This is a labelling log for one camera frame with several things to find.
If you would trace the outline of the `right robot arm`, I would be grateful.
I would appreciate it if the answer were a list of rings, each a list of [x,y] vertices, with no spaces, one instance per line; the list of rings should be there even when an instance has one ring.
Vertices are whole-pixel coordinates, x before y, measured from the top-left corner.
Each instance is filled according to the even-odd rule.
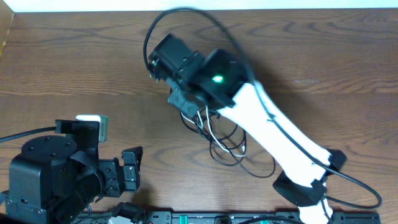
[[[248,80],[242,62],[222,49],[204,57],[171,34],[149,60],[151,74],[172,87],[170,104],[189,117],[208,108],[243,128],[281,166],[273,187],[298,206],[301,221],[328,223],[333,210],[325,198],[326,168],[339,152],[319,146],[301,132],[258,81]]]

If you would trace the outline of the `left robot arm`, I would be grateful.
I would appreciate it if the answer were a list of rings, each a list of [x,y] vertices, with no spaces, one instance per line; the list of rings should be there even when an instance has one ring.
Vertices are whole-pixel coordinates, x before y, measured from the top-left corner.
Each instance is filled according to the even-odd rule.
[[[90,203],[120,197],[140,186],[143,148],[100,159],[101,123],[58,119],[54,131],[27,141],[9,166],[9,190],[1,193],[6,219],[14,223],[72,223]]]

